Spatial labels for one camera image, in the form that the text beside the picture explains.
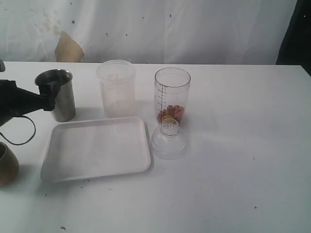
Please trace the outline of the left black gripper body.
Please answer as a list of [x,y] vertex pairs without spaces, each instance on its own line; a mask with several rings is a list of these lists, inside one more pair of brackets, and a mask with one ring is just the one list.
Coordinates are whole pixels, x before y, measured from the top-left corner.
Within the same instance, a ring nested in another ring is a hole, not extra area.
[[45,108],[45,97],[17,87],[15,81],[0,81],[0,125],[14,117]]

